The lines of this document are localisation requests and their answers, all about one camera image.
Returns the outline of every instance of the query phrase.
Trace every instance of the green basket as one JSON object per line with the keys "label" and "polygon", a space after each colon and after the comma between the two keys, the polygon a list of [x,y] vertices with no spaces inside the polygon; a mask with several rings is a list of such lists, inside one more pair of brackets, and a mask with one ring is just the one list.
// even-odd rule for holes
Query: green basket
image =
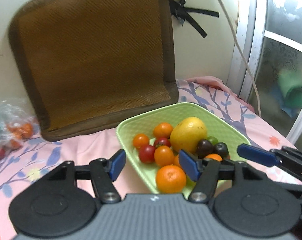
{"label": "green basket", "polygon": [[[232,126],[199,105],[177,103],[131,117],[118,125],[116,135],[132,166],[152,193],[159,193],[155,183],[155,176],[159,167],[156,164],[144,164],[140,162],[138,151],[132,144],[133,138],[138,133],[144,133],[149,138],[153,138],[150,140],[150,144],[153,144],[155,138],[152,132],[158,124],[168,122],[175,127],[185,118],[192,116],[200,118],[205,123],[208,136],[214,136],[219,142],[227,144],[232,160],[245,161],[245,159],[238,156],[236,150],[238,145],[242,143],[250,144],[249,140]],[[189,196],[194,185],[195,183],[188,179],[187,185],[182,191],[185,197]]]}

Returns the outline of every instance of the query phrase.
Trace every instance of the clear plastic bag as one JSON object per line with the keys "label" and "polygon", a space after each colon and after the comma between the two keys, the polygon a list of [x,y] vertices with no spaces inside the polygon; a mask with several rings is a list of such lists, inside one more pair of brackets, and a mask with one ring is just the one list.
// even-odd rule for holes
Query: clear plastic bag
{"label": "clear plastic bag", "polygon": [[0,103],[0,159],[33,135],[33,117],[20,106]]}

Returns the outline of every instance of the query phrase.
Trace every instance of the white wall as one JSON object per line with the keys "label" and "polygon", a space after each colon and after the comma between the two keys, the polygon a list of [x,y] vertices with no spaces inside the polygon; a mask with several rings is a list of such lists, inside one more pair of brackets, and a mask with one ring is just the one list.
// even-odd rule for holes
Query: white wall
{"label": "white wall", "polygon": [[[26,98],[7,37],[7,27],[14,13],[28,0],[0,0],[0,100]],[[223,0],[236,27],[238,0]],[[186,6],[220,12],[220,18],[192,14],[208,33],[203,39],[188,23],[173,19],[175,69],[177,78],[212,75],[226,82],[233,54],[226,18],[216,0],[186,0]]]}

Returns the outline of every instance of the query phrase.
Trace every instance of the power cord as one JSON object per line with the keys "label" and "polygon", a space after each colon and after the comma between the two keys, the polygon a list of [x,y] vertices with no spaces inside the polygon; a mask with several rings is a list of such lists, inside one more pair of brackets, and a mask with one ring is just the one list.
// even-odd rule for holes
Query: power cord
{"label": "power cord", "polygon": [[234,30],[234,28],[233,28],[233,26],[232,26],[232,22],[231,22],[230,16],[229,16],[229,14],[228,14],[227,11],[226,11],[225,5],[224,5],[224,3],[222,2],[222,0],[218,0],[218,2],[219,2],[219,4],[220,4],[220,6],[221,6],[221,8],[222,8],[222,10],[223,10],[223,12],[224,12],[224,14],[225,14],[225,16],[226,16],[226,19],[227,19],[228,23],[229,23],[229,26],[230,26],[230,29],[231,29],[231,32],[232,32],[232,36],[233,36],[233,39],[234,39],[234,42],[235,42],[235,45],[236,45],[236,47],[238,48],[238,51],[239,51],[240,54],[241,54],[241,57],[242,57],[242,59],[243,59],[243,61],[244,61],[244,65],[245,65],[245,67],[246,67],[246,69],[247,69],[247,72],[249,73],[249,76],[250,76],[251,79],[252,79],[253,88],[254,88],[254,91],[255,91],[255,94],[256,94],[256,97],[257,97],[257,109],[258,109],[259,117],[262,118],[262,116],[261,116],[260,95],[259,95],[259,92],[257,91],[257,87],[256,87],[256,84],[255,84],[254,77],[253,77],[253,75],[252,75],[252,73],[251,73],[251,70],[250,70],[249,65],[248,65],[248,63],[247,63],[247,60],[246,60],[246,58],[245,58],[245,56],[244,56],[244,54],[243,54],[243,51],[241,50],[240,45],[238,44],[238,40],[237,40],[237,38],[236,38],[236,33],[235,33],[235,30]]}

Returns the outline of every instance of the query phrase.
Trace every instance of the pink fabric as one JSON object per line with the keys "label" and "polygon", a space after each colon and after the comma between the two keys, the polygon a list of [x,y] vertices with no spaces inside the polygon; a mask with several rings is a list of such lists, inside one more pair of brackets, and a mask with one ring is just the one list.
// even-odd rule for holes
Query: pink fabric
{"label": "pink fabric", "polygon": [[200,85],[207,85],[213,88],[221,89],[224,92],[227,92],[231,96],[233,96],[237,101],[239,101],[242,105],[246,106],[250,111],[254,113],[254,108],[248,104],[247,102],[243,101],[242,99],[238,98],[238,96],[233,93],[231,89],[229,89],[226,85],[223,84],[223,81],[219,78],[213,76],[204,76],[204,77],[196,77],[196,78],[189,78],[187,81],[194,82]]}
{"label": "pink fabric", "polygon": [[[292,147],[275,129],[256,116],[248,105],[240,104],[238,98],[232,97],[222,82],[210,77],[199,78],[198,82],[200,84],[178,81],[179,101],[203,106],[246,135],[252,144],[266,150],[282,145]],[[222,86],[225,91],[201,84]],[[74,160],[76,165],[84,165],[99,157],[109,158],[120,147],[115,129],[54,143],[43,140],[37,133],[21,149],[0,161],[0,240],[9,240],[15,236],[8,217],[8,207],[11,200],[31,183],[65,160]],[[277,167],[250,164],[266,172],[273,180],[300,183]],[[78,186],[93,195],[89,181],[79,181]],[[122,197],[130,192],[149,192],[129,162],[115,182],[115,187]]]}

